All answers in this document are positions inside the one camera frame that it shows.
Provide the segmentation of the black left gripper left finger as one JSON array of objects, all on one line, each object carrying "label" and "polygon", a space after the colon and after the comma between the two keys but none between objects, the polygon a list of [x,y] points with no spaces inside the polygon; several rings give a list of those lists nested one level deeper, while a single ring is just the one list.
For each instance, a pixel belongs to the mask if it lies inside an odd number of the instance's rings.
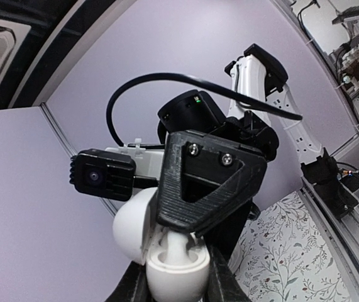
[{"label": "black left gripper left finger", "polygon": [[135,262],[131,262],[115,290],[105,302],[146,302],[150,300],[146,270]]}]

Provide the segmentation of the white clip earbud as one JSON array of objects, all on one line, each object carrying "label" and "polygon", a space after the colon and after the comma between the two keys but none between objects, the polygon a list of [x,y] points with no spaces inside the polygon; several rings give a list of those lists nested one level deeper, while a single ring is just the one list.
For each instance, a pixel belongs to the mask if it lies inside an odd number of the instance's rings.
[{"label": "white clip earbud", "polygon": [[186,266],[191,263],[187,251],[188,236],[169,231],[167,233],[167,251],[164,263],[170,266]]}]

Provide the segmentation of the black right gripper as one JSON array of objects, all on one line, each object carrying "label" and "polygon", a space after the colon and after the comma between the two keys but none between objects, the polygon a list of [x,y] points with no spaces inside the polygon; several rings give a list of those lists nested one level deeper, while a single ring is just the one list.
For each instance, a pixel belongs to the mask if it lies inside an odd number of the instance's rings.
[{"label": "black right gripper", "polygon": [[277,155],[276,132],[255,113],[226,116],[204,91],[191,90],[158,111],[165,145],[157,190],[157,223],[193,233],[229,259]]}]

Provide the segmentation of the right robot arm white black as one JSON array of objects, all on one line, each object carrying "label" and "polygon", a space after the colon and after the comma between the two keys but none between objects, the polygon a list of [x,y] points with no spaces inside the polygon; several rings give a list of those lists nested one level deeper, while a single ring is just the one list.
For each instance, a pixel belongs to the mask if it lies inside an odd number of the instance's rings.
[{"label": "right robot arm white black", "polygon": [[170,133],[196,130],[240,140],[273,161],[279,139],[268,116],[277,115],[297,154],[304,179],[337,220],[351,213],[358,203],[344,186],[356,171],[342,169],[341,162],[330,156],[299,116],[284,66],[253,44],[224,71],[232,80],[229,89],[189,75],[166,76],[168,81],[191,84],[196,89],[180,94],[159,109],[160,143],[165,143]]}]

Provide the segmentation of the white earbud case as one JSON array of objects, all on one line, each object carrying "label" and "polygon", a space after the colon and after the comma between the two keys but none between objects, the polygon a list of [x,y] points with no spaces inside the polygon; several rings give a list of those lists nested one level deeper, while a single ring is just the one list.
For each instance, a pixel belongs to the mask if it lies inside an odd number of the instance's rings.
[{"label": "white earbud case", "polygon": [[169,231],[173,230],[157,223],[154,187],[139,191],[125,202],[113,221],[116,243],[125,256],[145,267],[148,289],[155,301],[200,301],[209,280],[206,244],[191,233],[183,233],[188,236],[186,248],[191,263],[167,265],[164,260]]}]

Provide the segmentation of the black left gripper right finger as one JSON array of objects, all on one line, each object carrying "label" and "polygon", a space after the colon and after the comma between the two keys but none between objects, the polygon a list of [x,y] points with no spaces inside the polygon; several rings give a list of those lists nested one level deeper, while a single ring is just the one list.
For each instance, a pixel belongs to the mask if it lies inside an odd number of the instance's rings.
[{"label": "black left gripper right finger", "polygon": [[219,249],[207,246],[210,256],[209,280],[204,294],[204,301],[210,302],[241,302],[248,301],[248,296],[241,289],[233,273],[228,267]]}]

